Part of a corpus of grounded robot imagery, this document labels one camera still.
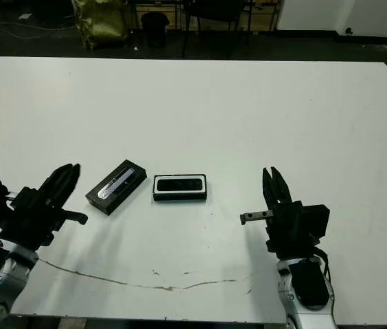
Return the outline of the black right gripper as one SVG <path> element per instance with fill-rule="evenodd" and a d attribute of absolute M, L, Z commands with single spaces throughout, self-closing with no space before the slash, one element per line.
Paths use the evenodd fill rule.
<path fill-rule="evenodd" d="M 319 243 L 319 206 L 292 202 L 289 187 L 279 170 L 271 167 L 271 171 L 272 177 L 266 168 L 262 171 L 263 197 L 268 210 L 241 214 L 241 224 L 265 221 L 267 250 L 279 260 L 309 258 Z"/>

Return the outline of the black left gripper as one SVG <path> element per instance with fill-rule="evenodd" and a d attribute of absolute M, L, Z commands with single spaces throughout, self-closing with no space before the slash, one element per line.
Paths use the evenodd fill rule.
<path fill-rule="evenodd" d="M 0 237 L 26 249 L 38 250 L 51 244 L 54 232 L 66 220 L 84 225 L 88 220 L 84 213 L 62 209 L 75 189 L 80 169 L 80 164 L 66 164 L 45 180 L 40 192 L 23 188 L 10 203 L 11 214 L 3 224 Z"/>

